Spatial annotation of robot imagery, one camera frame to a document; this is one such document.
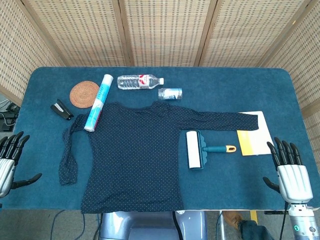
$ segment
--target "black cable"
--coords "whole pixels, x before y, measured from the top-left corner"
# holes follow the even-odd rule
[[[8,105],[8,103],[10,103],[10,101],[7,101],[3,106],[0,106],[0,109],[3,109],[6,105]]]
[[[2,114],[19,114],[19,111],[0,111]]]
[[[53,218],[53,222],[52,222],[52,225],[51,225],[51,233],[50,233],[50,240],[52,240],[52,233],[54,231],[54,225],[55,225],[55,221],[56,221],[56,218],[58,217],[58,215],[62,212],[64,212],[65,210],[61,210],[60,212],[58,212],[54,218]]]
[[[5,100],[3,100],[2,102],[0,102],[0,104],[3,104],[3,103],[5,103],[5,102],[10,102],[10,100],[9,100],[9,99],[5,99]]]
[[[286,215],[287,215],[287,209],[288,209],[288,203],[284,203],[284,214],[283,214],[283,221],[282,221],[282,227],[281,227],[281,232],[280,232],[280,238],[279,240],[282,239],[282,234],[284,233],[284,227],[285,227],[285,221],[286,221]]]
[[[94,236],[93,236],[93,240],[96,240],[97,234],[100,231],[100,228],[101,228],[101,225],[102,225],[102,218],[103,218],[103,214],[101,213],[100,222],[99,222],[99,225],[98,225],[97,229],[95,230],[95,233],[94,233]]]
[[[76,238],[75,238],[75,240],[78,240],[79,238],[81,238],[81,237],[82,237],[82,235],[83,235],[83,234],[84,234],[84,232],[85,232],[85,228],[86,228],[85,215],[84,215],[84,214],[82,214],[82,217],[83,217],[83,229],[82,229],[81,234],[80,234],[78,237],[76,237]]]
[[[18,106],[7,110],[8,113],[15,113],[15,114],[19,113],[19,111],[20,111],[20,107],[18,107]]]
[[[178,232],[178,235],[179,235],[179,240],[184,240],[184,237],[182,236],[182,232],[181,232],[180,226],[179,226],[178,221],[177,221],[177,217],[176,217],[176,212],[175,211],[172,212],[172,218],[173,218],[173,222],[174,222],[175,228],[176,228],[176,230]]]
[[[215,224],[215,239],[218,239],[218,224],[219,224],[219,220],[220,220],[221,215],[222,215],[222,212],[219,214],[218,219],[216,220],[216,224]]]
[[[18,110],[20,110],[20,107],[12,102],[9,104],[9,106],[6,108],[6,110],[9,112],[18,111]]]
[[[3,113],[0,112],[1,117],[3,118],[4,124],[7,125],[8,127],[11,127],[15,125],[16,123],[8,124],[7,119]]]

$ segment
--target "woven panel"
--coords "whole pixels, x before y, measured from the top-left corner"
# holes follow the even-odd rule
[[[0,86],[21,104],[30,74],[41,66],[59,66],[15,1],[0,1]]]
[[[203,66],[255,67],[303,0],[223,0]]]
[[[126,0],[136,66],[193,66],[209,0]]]
[[[266,65],[290,73],[301,108],[320,99],[319,13],[320,1]]]
[[[29,0],[70,66],[125,66],[111,0]]]
[[[320,111],[304,119],[305,127],[313,149],[316,165],[320,170]]]

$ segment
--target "lint roller handle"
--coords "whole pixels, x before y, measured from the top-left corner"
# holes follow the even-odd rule
[[[208,153],[233,153],[237,150],[235,146],[225,145],[225,146],[205,146],[202,148],[203,151]]]

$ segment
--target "jeans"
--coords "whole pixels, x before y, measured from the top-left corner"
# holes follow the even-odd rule
[[[265,226],[259,226],[255,221],[242,221],[239,230],[243,240],[275,240]]]

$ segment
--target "yellow paper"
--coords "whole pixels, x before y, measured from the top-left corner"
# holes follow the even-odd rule
[[[262,111],[242,112],[242,114],[258,115],[259,129],[254,131],[238,130],[238,138],[243,156],[271,154],[267,142],[273,144],[269,129]]]

